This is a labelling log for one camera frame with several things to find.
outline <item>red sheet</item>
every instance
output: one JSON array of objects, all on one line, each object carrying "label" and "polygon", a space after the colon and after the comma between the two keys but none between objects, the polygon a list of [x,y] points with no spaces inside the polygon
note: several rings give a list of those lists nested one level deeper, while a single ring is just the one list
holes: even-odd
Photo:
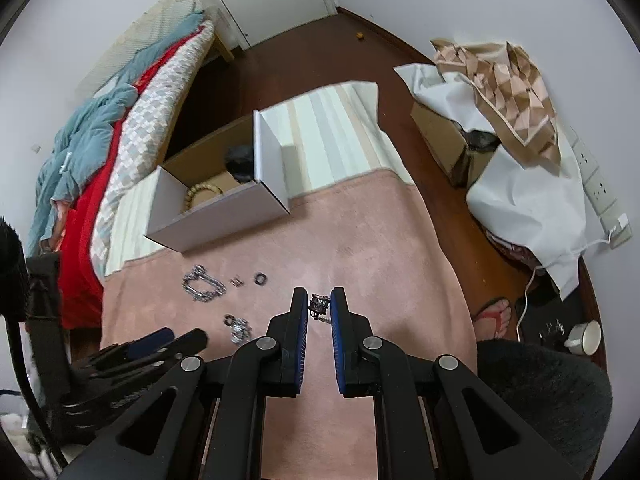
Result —
[{"label": "red sheet", "polygon": [[[199,34],[196,32],[178,40],[159,58],[140,79],[134,83],[140,95],[162,65],[176,53],[178,48]],[[94,273],[89,248],[94,232],[95,219],[100,210],[100,202],[107,189],[111,171],[118,156],[118,146],[122,133],[124,117],[113,125],[113,137],[109,154],[104,166],[84,189],[76,206],[71,208],[66,217],[65,236],[60,244],[60,276],[58,286],[62,294],[61,320],[62,326],[71,328],[94,328],[101,325],[102,318],[102,284]]]}]

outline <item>white box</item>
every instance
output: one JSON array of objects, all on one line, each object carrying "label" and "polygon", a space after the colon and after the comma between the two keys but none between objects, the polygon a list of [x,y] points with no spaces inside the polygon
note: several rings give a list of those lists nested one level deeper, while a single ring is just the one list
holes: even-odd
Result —
[{"label": "white box", "polygon": [[[188,189],[225,170],[229,147],[249,143],[254,146],[254,180],[183,212]],[[282,149],[258,111],[188,146],[156,171],[146,237],[174,251],[183,253],[289,213]]]}]

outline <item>silver bolt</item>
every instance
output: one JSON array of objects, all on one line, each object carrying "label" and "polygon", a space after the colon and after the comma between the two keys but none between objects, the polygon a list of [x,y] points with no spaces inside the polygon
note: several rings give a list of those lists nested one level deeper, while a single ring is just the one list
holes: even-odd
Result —
[{"label": "silver bolt", "polygon": [[200,368],[200,359],[194,356],[185,357],[180,363],[180,368],[185,372],[194,372]]},{"label": "silver bolt", "polygon": [[377,350],[382,346],[382,339],[374,335],[370,335],[369,337],[364,338],[362,344],[364,345],[364,348],[367,348],[369,350]]},{"label": "silver bolt", "polygon": [[260,350],[271,350],[274,346],[276,346],[276,340],[273,337],[261,337],[255,343]]},{"label": "silver bolt", "polygon": [[438,364],[445,370],[455,370],[458,368],[458,360],[453,355],[443,355],[438,359]]}]

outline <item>blue blanket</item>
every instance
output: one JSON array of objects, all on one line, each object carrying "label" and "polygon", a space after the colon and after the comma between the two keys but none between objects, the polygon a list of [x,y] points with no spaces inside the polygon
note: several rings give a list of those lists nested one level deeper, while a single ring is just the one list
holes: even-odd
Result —
[{"label": "blue blanket", "polygon": [[25,254],[40,252],[40,242],[51,237],[56,222],[56,201],[73,203],[91,177],[104,166],[109,154],[113,123],[136,102],[138,90],[132,86],[176,41],[200,26],[204,15],[187,16],[167,37],[140,50],[117,74],[115,88],[88,99],[56,134],[53,150],[40,169],[36,181],[36,212],[31,223]]}]

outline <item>open cardboard box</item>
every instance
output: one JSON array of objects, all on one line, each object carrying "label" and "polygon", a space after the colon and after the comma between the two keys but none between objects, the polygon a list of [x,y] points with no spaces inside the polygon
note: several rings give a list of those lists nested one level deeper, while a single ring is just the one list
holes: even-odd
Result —
[{"label": "open cardboard box", "polygon": [[[231,146],[254,146],[254,180],[236,182],[225,171]],[[282,149],[260,112],[238,119],[158,166],[158,183],[146,237],[178,252],[263,224],[289,213]],[[222,195],[183,211],[190,187],[204,181]]]},{"label": "open cardboard box", "polygon": [[493,152],[470,150],[459,126],[426,106],[414,103],[411,117],[450,183],[456,187],[471,187],[491,160]]}]

